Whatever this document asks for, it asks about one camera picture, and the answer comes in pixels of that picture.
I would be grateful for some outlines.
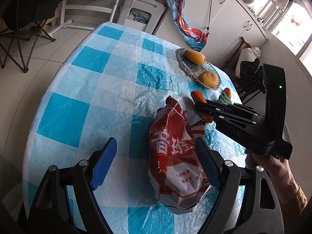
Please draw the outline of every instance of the blue gripper pad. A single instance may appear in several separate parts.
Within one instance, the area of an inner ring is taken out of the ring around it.
[[[199,159],[199,162],[202,165],[202,168],[208,177],[210,185],[214,186],[216,190],[220,190],[220,170],[218,166],[213,161],[211,155],[208,153],[210,150],[206,145],[205,141],[201,138],[195,140],[195,153]]]
[[[108,173],[110,165],[117,152],[117,141],[115,138],[111,137],[105,145],[105,150],[100,156],[98,162],[93,168],[92,180],[90,186],[92,190],[96,190],[98,186],[102,185],[104,179]]]

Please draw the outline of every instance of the black strap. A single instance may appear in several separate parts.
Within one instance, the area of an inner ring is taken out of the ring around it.
[[[213,0],[211,0],[211,3],[210,3],[210,9],[209,9],[209,20],[208,20],[208,26],[207,26],[207,33],[206,33],[206,36],[210,35],[209,33],[209,25],[210,25],[210,17],[211,17],[211,7],[213,5]]]

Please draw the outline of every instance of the carrot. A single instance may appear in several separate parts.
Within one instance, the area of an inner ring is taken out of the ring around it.
[[[231,97],[232,97],[232,95],[231,95],[231,90],[230,90],[229,88],[225,88],[223,91],[225,92],[226,96],[227,96],[229,99],[231,99]]]
[[[200,90],[194,90],[191,92],[191,97],[194,101],[194,103],[200,101],[202,103],[206,103],[204,94]],[[207,114],[200,113],[199,116],[202,118],[203,121],[206,121],[208,123],[213,122],[213,117]]]

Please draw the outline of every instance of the blue and white tablecloth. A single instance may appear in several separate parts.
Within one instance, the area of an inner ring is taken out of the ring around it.
[[[200,89],[218,99],[232,91],[228,76],[218,68],[217,91],[195,84],[179,67],[178,46],[150,34],[104,23],[72,52],[43,96],[32,123],[23,165],[23,197],[27,214],[49,165],[74,166],[88,159],[115,137],[117,154],[102,186],[94,192],[115,234],[196,233],[208,215],[217,192],[204,196],[193,213],[174,215],[154,197],[148,177],[149,128],[156,110],[171,95],[182,108],[192,108],[190,92]],[[244,148],[206,125],[206,142],[225,159],[244,166]],[[238,192],[233,219],[242,199]],[[84,229],[72,187],[70,206],[77,227]]]

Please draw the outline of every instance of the red and white bag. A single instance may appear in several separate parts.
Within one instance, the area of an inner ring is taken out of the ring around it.
[[[149,177],[156,198],[174,214],[193,212],[210,187],[194,151],[205,122],[190,126],[185,112],[169,96],[149,132]]]

